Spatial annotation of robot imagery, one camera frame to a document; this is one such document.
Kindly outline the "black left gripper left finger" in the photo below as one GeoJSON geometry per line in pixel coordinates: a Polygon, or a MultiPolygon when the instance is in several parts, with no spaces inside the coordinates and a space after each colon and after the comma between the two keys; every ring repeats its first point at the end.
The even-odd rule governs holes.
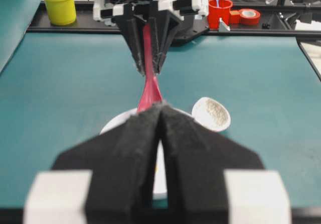
{"type": "Polygon", "coordinates": [[[60,153],[28,193],[24,223],[132,223],[152,200],[161,108],[60,153]]]}

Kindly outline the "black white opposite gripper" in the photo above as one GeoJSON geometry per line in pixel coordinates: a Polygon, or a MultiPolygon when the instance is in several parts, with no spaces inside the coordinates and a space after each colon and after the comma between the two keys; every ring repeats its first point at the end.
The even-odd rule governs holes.
{"type": "Polygon", "coordinates": [[[94,0],[93,20],[115,19],[141,75],[145,75],[143,27],[148,16],[152,67],[160,74],[167,52],[185,15],[209,15],[209,0],[94,0]]]}

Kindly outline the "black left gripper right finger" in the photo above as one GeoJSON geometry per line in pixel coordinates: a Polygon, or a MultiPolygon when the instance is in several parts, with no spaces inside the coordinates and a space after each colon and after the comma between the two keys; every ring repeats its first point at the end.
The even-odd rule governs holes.
{"type": "Polygon", "coordinates": [[[184,223],[291,223],[280,174],[259,155],[163,106],[160,121],[170,207],[184,223]]]}

